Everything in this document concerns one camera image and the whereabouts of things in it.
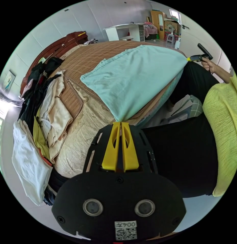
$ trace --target black handle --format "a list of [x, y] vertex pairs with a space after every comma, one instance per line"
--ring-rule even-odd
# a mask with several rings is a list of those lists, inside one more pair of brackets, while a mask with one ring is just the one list
[[201, 49], [203, 53], [205, 53], [208, 56], [209, 60], [213, 59], [213, 56], [209, 53], [209, 51], [200, 43], [197, 44], [197, 46]]
[[185, 25], [182, 25], [182, 28], [183, 28], [183, 29], [185, 29], [185, 28], [190, 29], [189, 27], [187, 27], [187, 26], [185, 26]]

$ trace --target qr code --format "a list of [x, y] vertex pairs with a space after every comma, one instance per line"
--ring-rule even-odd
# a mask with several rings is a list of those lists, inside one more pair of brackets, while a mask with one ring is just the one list
[[136, 228], [116, 228], [116, 240], [135, 240], [137, 239]]

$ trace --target picture frame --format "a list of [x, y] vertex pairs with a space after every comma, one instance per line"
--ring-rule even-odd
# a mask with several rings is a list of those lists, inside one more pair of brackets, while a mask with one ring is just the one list
[[5, 80], [2, 84], [2, 91], [3, 92], [5, 92], [7, 94], [9, 93], [14, 79], [15, 79], [15, 75], [11, 71], [8, 71], [8, 73], [5, 77]]

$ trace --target handheld device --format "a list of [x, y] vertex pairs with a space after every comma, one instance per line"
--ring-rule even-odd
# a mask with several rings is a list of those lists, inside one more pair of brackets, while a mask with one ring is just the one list
[[209, 53], [209, 51], [206, 50], [206, 48], [198, 43], [197, 45], [200, 50], [204, 53], [204, 54], [199, 54], [199, 55], [193, 55], [193, 56], [190, 56], [189, 58], [187, 58], [188, 61], [196, 61], [196, 62], [201, 62], [202, 61], [202, 58], [207, 58], [209, 60], [212, 60], [213, 59], [213, 56]]

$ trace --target white desk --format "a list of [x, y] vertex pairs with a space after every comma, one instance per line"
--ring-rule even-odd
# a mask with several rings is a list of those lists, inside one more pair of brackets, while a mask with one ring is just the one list
[[[117, 32], [118, 29], [129, 29], [130, 36], [119, 38]], [[104, 30], [106, 30], [109, 41], [119, 41], [123, 39], [131, 39], [132, 41], [145, 41], [144, 26], [141, 24], [115, 25], [105, 28]]]

